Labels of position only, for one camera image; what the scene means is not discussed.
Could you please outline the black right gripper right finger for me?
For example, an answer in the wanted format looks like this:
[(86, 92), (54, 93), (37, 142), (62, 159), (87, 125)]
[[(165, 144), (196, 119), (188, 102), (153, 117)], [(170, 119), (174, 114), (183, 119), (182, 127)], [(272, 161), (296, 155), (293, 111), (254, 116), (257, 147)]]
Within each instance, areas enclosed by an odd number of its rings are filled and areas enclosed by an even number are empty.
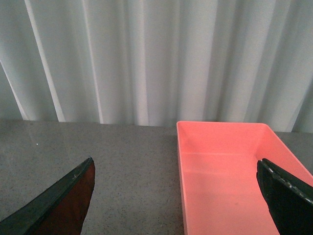
[(313, 187), (268, 159), (257, 162), (256, 177), (279, 234), (311, 235)]

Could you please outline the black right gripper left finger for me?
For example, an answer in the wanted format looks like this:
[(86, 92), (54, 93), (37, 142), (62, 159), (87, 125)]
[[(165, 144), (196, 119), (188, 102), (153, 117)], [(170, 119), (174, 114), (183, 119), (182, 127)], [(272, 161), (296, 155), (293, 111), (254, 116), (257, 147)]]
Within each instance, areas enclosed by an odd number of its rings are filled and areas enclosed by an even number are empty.
[(87, 158), (27, 205), (0, 223), (2, 235), (79, 235), (95, 186)]

